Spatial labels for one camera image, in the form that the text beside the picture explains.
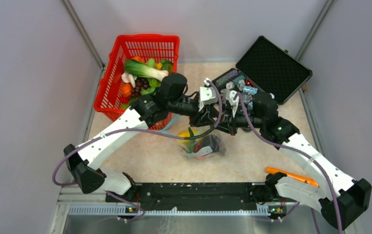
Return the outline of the purple eggplant toy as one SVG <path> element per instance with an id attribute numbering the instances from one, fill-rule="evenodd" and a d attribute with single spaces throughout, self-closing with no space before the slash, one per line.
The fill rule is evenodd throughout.
<path id="1" fill-rule="evenodd" d="M 217 135 L 207 135 L 201 141 L 203 147 L 209 147 L 214 153 L 225 153 L 225 145 L 220 136 Z"/>

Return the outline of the clear zip top bag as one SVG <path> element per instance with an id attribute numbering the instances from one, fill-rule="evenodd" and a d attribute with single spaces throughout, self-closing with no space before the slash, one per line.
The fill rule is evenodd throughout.
<path id="1" fill-rule="evenodd" d="M 164 127 L 159 132 L 174 136 L 175 134 L 169 132 L 168 129 L 178 120 L 179 117 L 179 115 L 175 115 L 175 117 L 168 122 L 166 127 Z M 177 136 L 193 137 L 201 135 L 207 130 L 209 130 L 208 127 L 199 127 L 195 129 L 188 127 L 187 130 L 179 132 Z M 226 156 L 225 142 L 223 141 L 220 134 L 215 133 L 214 131 L 198 139 L 175 139 L 175 141 L 180 149 L 180 155 L 187 160 L 206 160 L 212 157 Z"/>

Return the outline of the yellow bell pepper toy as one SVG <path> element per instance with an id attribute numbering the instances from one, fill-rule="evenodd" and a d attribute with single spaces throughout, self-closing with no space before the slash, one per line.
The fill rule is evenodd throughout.
<path id="1" fill-rule="evenodd" d="M 193 132 L 193 135 L 196 136 L 201 133 L 201 130 L 195 129 L 195 130 L 192 130 L 192 132 Z M 178 137 L 191 137 L 189 130 L 180 132 L 177 136 Z M 187 144 L 189 143 L 189 140 L 178 139 L 177 142 L 181 144 Z"/>

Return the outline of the red pomegranate toy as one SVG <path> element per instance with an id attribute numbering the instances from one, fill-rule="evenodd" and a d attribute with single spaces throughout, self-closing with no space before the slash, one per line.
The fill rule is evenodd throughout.
<path id="1" fill-rule="evenodd" d="M 203 159 L 206 155 L 212 153 L 210 146 L 204 146 L 202 144 L 196 145 L 194 149 L 194 158 Z"/>

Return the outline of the green chili pepper toy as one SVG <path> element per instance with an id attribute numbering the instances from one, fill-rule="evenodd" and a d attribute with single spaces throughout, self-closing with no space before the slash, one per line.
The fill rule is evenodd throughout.
<path id="1" fill-rule="evenodd" d="M 189 132 L 189 137 L 193 137 L 194 136 L 194 132 L 193 132 L 193 130 L 190 127 L 188 127 L 188 132 Z M 187 153 L 188 154 L 194 153 L 194 149 L 195 149 L 194 144 L 195 144 L 195 140 L 194 139 L 190 139 L 188 141 L 188 145 L 187 145 Z"/>

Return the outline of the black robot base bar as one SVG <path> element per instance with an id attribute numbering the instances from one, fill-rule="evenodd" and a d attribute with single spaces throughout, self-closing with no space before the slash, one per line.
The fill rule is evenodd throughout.
<path id="1" fill-rule="evenodd" d="M 288 198 L 259 182 L 232 183 L 142 183 L 124 195 L 106 195 L 106 202 L 122 198 L 139 203 L 145 211 L 211 212 L 255 211 L 269 205 L 267 212 L 285 213 Z"/>

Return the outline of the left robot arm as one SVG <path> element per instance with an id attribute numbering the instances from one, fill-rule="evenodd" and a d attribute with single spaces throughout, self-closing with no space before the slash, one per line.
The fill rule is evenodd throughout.
<path id="1" fill-rule="evenodd" d="M 196 140 L 211 133 L 220 123 L 222 98 L 214 83 L 206 78 L 205 85 L 200 87 L 197 100 L 187 97 L 187 79 L 178 73 L 171 73 L 163 78 L 161 85 L 151 94 L 140 96 L 110 126 L 91 140 L 76 147 L 67 146 L 69 152 L 64 158 L 69 171 L 82 193 L 90 194 L 99 189 L 116 193 L 123 201 L 134 199 L 136 189 L 127 176 L 108 174 L 100 167 L 102 163 L 118 148 L 138 133 L 148 133 L 181 140 L 180 136 L 164 134 L 150 128 L 164 120 L 169 113 L 181 116 L 199 117 L 204 111 L 210 111 L 218 103 L 217 120 L 206 132 L 187 137 Z"/>

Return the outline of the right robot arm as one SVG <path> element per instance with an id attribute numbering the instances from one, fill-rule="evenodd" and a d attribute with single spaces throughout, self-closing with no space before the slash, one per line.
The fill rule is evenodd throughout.
<path id="1" fill-rule="evenodd" d="M 300 202 L 320 212 L 339 232 L 346 230 L 368 209 L 372 185 L 333 165 L 292 122 L 279 116 L 278 104 L 269 93 L 255 94 L 251 110 L 245 105 L 242 94 L 235 91 L 215 96 L 220 108 L 216 126 L 225 120 L 238 128 L 238 110 L 241 110 L 244 128 L 251 128 L 260 140 L 288 156 L 317 183 L 313 186 L 288 175 L 279 175 L 265 187 L 269 200 L 285 197 Z"/>

